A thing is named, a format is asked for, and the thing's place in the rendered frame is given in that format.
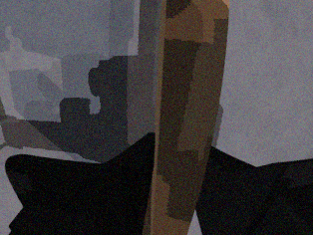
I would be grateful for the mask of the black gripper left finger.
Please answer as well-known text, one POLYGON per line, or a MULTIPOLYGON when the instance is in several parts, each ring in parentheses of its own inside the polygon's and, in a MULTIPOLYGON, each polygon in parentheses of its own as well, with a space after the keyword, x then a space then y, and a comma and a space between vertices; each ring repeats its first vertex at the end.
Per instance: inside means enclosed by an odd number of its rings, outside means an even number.
POLYGON ((19 201, 109 219, 114 235, 142 235, 154 165, 152 132, 105 164, 16 154, 5 172, 19 201))

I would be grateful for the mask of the long brown wooden rail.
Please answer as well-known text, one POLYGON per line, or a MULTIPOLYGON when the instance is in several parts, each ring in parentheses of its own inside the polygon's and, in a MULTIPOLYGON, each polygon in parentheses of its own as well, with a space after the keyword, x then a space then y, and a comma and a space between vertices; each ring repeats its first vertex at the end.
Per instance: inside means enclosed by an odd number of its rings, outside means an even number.
POLYGON ((187 235, 211 153, 229 0, 161 0, 150 235, 187 235))

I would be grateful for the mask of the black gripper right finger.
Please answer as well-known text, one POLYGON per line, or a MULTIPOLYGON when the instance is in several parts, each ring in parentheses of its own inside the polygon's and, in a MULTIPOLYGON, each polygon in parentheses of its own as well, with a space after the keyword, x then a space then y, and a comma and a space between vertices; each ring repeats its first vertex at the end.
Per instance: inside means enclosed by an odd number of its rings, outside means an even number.
POLYGON ((313 185, 313 157, 264 166, 211 147, 196 217, 203 235, 252 235, 277 195, 313 185))

